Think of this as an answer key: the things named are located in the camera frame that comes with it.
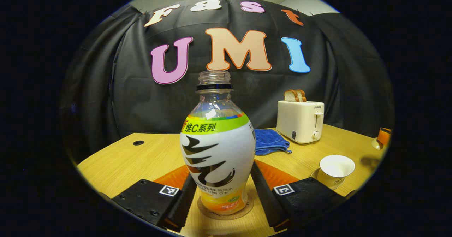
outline orange pad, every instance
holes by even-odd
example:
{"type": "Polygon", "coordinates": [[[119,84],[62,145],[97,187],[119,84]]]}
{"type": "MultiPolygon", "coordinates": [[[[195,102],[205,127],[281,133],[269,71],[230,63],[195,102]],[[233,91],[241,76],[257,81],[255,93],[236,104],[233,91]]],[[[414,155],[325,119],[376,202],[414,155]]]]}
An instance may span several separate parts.
{"type": "Polygon", "coordinates": [[[184,165],[177,169],[174,169],[173,171],[165,174],[162,177],[157,178],[156,180],[154,180],[154,182],[182,189],[187,177],[189,177],[189,170],[187,166],[184,165]]]}
{"type": "Polygon", "coordinates": [[[279,170],[276,167],[270,166],[269,164],[266,164],[259,160],[255,160],[255,163],[257,164],[260,172],[262,173],[265,182],[267,182],[268,187],[270,187],[270,190],[273,189],[274,187],[299,181],[298,178],[295,178],[290,174],[279,170]]]}

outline table hole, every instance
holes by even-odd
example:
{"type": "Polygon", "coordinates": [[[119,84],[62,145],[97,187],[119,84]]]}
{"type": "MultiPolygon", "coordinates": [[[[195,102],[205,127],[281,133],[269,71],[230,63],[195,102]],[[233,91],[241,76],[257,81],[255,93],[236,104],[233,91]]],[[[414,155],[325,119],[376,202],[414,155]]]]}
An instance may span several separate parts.
{"type": "Polygon", "coordinates": [[[135,142],[133,142],[133,144],[134,145],[142,145],[142,144],[144,144],[144,141],[135,141],[135,142]]]}

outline blue towel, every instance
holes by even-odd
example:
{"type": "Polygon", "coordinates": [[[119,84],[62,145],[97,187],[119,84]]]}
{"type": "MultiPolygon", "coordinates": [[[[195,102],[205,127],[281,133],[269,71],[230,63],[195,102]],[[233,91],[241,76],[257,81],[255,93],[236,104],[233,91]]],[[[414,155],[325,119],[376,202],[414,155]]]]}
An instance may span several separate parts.
{"type": "Polygon", "coordinates": [[[256,155],[268,155],[272,152],[288,150],[290,143],[273,129],[255,129],[256,134],[256,155]]]}

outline coaster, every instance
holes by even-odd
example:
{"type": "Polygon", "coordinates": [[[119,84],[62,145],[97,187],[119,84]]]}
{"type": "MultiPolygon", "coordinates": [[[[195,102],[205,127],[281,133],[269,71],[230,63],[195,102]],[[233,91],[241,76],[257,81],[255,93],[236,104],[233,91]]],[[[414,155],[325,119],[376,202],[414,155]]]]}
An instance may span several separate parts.
{"type": "Polygon", "coordinates": [[[231,215],[219,215],[216,214],[212,211],[209,211],[201,202],[201,197],[198,198],[198,202],[197,202],[197,206],[199,208],[199,210],[202,212],[202,214],[204,214],[205,216],[209,217],[209,218],[213,218],[213,219],[218,219],[218,220],[232,220],[232,219],[237,219],[237,218],[241,218],[245,215],[247,215],[251,209],[254,206],[254,201],[253,199],[250,197],[250,195],[248,195],[248,202],[246,203],[245,207],[239,211],[237,211],[234,214],[231,215]]]}
{"type": "MultiPolygon", "coordinates": [[[[315,171],[312,172],[311,177],[314,179],[317,179],[317,175],[319,174],[320,168],[317,168],[315,171]]],[[[343,183],[345,182],[345,178],[342,179],[342,181],[340,181],[338,184],[329,187],[330,189],[337,189],[338,187],[340,187],[343,183]]]]}

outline bottle label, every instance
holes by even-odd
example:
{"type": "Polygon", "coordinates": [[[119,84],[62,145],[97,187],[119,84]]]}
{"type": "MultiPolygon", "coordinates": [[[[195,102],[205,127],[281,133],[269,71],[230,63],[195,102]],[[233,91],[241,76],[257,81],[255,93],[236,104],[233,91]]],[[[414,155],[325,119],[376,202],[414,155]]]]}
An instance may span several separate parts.
{"type": "Polygon", "coordinates": [[[248,117],[241,113],[236,116],[219,118],[199,118],[188,116],[182,125],[182,134],[217,134],[232,129],[237,129],[250,121],[248,117]]]}
{"type": "Polygon", "coordinates": [[[216,129],[210,133],[184,129],[180,135],[184,161],[201,190],[205,206],[214,211],[227,211],[246,203],[244,187],[253,165],[256,145],[254,129],[247,116],[187,120],[185,126],[189,123],[198,126],[216,123],[216,129]]]}

